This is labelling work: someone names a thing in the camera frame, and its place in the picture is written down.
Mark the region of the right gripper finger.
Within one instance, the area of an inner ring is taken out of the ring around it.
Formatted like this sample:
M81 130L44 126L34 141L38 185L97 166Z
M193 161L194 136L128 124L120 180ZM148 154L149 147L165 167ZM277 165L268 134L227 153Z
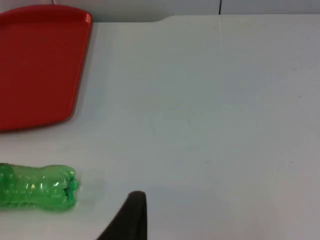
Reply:
M123 205L99 235L98 240L147 240L147 196L143 191L130 192Z

